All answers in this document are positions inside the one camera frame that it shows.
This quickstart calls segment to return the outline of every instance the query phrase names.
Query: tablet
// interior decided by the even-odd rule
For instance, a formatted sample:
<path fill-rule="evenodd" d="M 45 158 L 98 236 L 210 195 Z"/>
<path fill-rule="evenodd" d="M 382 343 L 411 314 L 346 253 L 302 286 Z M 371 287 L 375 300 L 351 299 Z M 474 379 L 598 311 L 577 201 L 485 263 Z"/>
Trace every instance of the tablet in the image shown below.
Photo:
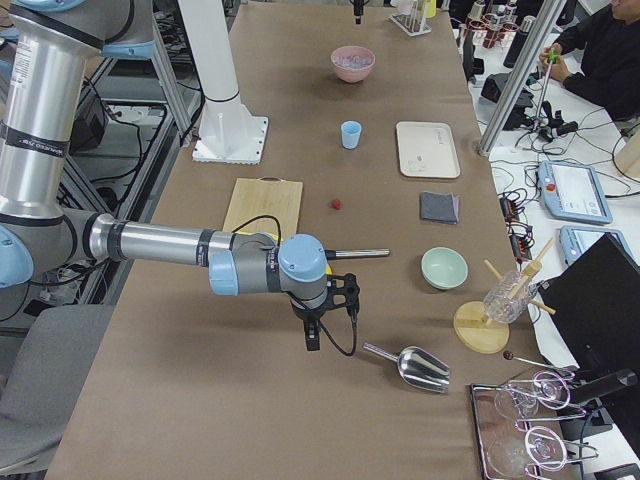
<path fill-rule="evenodd" d="M 549 213 L 556 218 L 600 225 L 613 221 L 598 173 L 589 165 L 540 162 L 538 186 Z"/>
<path fill-rule="evenodd" d="M 629 256 L 632 256 L 631 249 L 620 230 L 598 227 L 565 226 L 560 229 L 560 245 L 564 252 L 566 264 L 571 265 L 575 262 L 580 255 L 589 250 L 591 245 L 596 243 L 606 232 L 611 233 L 611 235 L 620 242 L 622 248 L 627 251 Z"/>

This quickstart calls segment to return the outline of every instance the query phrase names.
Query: wooden base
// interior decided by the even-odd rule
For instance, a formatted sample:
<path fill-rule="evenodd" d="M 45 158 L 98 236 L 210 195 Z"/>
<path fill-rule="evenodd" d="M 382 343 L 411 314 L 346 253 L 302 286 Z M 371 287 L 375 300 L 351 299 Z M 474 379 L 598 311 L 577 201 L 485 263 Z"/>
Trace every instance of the wooden base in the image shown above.
<path fill-rule="evenodd" d="M 485 323 L 484 304 L 469 302 L 456 310 L 453 328 L 458 338 L 471 350 L 479 353 L 497 353 L 509 341 L 509 325 L 505 323 Z"/>

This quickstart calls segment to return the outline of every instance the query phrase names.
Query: black bottle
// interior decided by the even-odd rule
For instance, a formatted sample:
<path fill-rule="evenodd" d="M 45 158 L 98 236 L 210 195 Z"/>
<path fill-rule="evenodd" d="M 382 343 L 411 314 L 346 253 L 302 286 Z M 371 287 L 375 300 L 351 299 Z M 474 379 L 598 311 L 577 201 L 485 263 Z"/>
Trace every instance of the black bottle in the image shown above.
<path fill-rule="evenodd" d="M 509 51 L 507 52 L 507 56 L 504 59 L 503 65 L 507 68 L 513 68 L 516 64 L 516 60 L 522 51 L 522 47 L 524 46 L 524 42 L 527 40 L 527 36 L 533 27 L 533 22 L 535 22 L 536 17 L 532 17 L 528 15 L 524 17 L 522 20 L 522 25 L 516 32 L 516 36 L 513 38 L 513 43 L 511 43 L 511 47 L 509 47 Z"/>

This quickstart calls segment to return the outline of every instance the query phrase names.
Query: white desk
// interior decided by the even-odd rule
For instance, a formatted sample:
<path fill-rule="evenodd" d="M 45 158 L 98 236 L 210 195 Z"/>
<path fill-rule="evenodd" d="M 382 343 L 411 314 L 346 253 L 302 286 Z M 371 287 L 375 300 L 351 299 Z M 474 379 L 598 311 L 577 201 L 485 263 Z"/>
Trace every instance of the white desk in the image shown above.
<path fill-rule="evenodd" d="M 475 84 L 469 83 L 469 90 L 473 97 L 480 128 L 483 131 L 495 111 L 496 104 L 482 98 L 480 92 L 484 80 L 489 74 L 510 71 L 502 65 L 507 50 L 508 41 L 504 45 L 497 45 L 492 49 L 486 49 L 481 45 L 476 46 L 475 56 L 484 60 L 485 74 L 478 76 Z M 579 69 L 579 64 L 575 59 L 571 57 L 565 59 L 572 71 Z M 531 90 L 535 94 L 534 102 L 537 105 L 542 84 L 532 86 Z M 562 111 L 563 119 L 566 122 L 576 121 L 579 124 L 578 135 L 570 133 L 564 138 L 554 139 L 552 143 L 545 145 L 545 150 L 548 152 L 564 152 L 562 155 L 553 155 L 550 158 L 594 164 L 596 170 L 601 173 L 599 179 L 606 194 L 627 193 L 627 188 L 620 181 L 630 185 L 631 191 L 640 189 L 640 183 L 634 183 L 622 177 L 611 163 L 610 152 L 614 147 L 616 151 L 622 148 L 624 141 L 618 142 L 620 134 L 604 109 L 564 90 L 555 80 L 549 82 L 545 99 L 551 103 L 554 113 L 556 110 Z M 535 114 L 535 107 L 531 109 L 530 114 Z M 541 150 L 545 141 L 536 139 L 534 134 L 521 138 L 524 133 L 525 130 L 503 131 L 491 151 L 489 161 L 493 165 L 494 182 L 498 193 L 524 188 L 528 192 L 528 198 L 533 198 L 535 188 L 530 186 L 531 183 L 527 185 L 525 166 L 535 166 L 538 162 L 548 160 L 548 158 L 547 155 L 538 153 L 531 148 L 533 146 L 535 149 Z M 608 204 L 614 221 L 607 227 L 621 230 L 634 258 L 636 261 L 640 260 L 640 227 L 638 226 L 640 197 L 609 199 Z M 560 227 L 569 224 L 553 218 L 539 201 L 531 201 L 526 205 L 523 220 L 534 227 L 536 244 L 531 252 L 534 257 L 548 239 L 558 238 Z M 543 269 L 536 279 L 556 277 L 565 268 L 562 249 L 559 242 L 556 242 L 554 248 L 544 257 Z M 537 311 L 531 313 L 532 317 L 538 315 Z M 535 324 L 535 330 L 540 352 L 549 361 L 555 365 L 575 363 L 547 313 L 542 312 L 542 316 Z M 625 463 L 640 464 L 640 460 L 615 426 L 613 430 L 589 437 L 587 441 L 598 448 L 600 457 L 585 462 L 586 472 L 605 470 Z"/>

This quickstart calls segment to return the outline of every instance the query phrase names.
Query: metal scoop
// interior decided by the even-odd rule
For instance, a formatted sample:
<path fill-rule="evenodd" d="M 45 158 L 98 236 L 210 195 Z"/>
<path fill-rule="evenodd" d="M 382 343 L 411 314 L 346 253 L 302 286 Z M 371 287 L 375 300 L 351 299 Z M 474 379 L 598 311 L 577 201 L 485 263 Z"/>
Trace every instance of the metal scoop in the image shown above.
<path fill-rule="evenodd" d="M 364 343 L 362 348 L 395 362 L 398 373 L 409 385 L 431 392 L 447 393 L 451 379 L 449 366 L 422 348 L 407 347 L 398 356 L 370 343 Z"/>

